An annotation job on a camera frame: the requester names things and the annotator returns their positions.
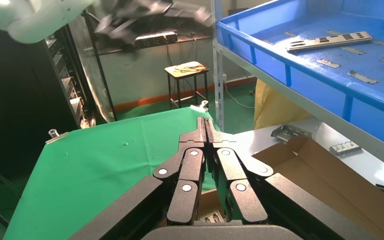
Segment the green table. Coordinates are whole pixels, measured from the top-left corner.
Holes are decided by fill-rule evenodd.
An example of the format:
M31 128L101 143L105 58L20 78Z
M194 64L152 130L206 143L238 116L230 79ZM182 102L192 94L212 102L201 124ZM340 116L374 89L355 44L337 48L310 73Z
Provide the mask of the green table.
M67 239L178 150L197 128L181 108L75 130L46 145L15 209L6 240ZM203 191L215 188L206 173Z

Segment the stool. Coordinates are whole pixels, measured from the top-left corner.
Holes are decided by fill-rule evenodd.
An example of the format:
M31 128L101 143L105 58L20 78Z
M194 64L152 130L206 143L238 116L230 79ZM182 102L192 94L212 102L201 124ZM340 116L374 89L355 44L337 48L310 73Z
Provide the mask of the stool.
M182 101L185 101L191 98L195 98L195 104L198 105L198 96L200 96L204 100L208 99L208 85L207 85L208 68L206 66L200 64L197 61L191 61L191 62L187 62L177 66L169 66L169 67L166 67L164 70L167 73L167 78L168 78L168 94L170 95L169 101L170 101L171 109L173 109L173 104L176 107L181 108ZM197 90L197 76L201 74L204 74L205 97ZM173 100L172 98L172 86L170 83L170 76L174 78L177 84L177 100ZM187 96L181 99L179 80L188 78L188 77L193 77L193 83L195 86L194 95Z

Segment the blue plastic tray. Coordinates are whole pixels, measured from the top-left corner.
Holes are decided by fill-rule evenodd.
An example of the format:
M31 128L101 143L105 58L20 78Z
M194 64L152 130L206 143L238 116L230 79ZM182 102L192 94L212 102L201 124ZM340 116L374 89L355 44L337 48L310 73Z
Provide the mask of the blue plastic tray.
M384 43L384 0L276 0L217 23L220 44L316 104L384 142L384 44L373 42L288 53L299 39L368 32ZM317 63L324 59L331 68ZM377 80L365 83L351 70Z

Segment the yellow bag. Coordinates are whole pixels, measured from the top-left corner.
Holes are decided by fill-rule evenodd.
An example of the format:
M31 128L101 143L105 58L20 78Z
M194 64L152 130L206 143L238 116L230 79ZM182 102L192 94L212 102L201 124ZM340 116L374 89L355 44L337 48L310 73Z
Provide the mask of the yellow bag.
M254 129L306 119L312 115L271 88L257 80L255 87Z

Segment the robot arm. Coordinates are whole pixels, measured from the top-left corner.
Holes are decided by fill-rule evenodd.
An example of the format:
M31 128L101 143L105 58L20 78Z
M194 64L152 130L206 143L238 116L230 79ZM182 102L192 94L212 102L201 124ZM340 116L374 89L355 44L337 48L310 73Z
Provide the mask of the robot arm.
M17 42L36 43L73 21L99 0L0 0L0 30ZM95 33L112 47L133 45L137 36L172 28L211 29L211 15L192 4L160 0L100 0L108 14Z
M97 0L0 0L0 30L17 42L37 43L73 21Z

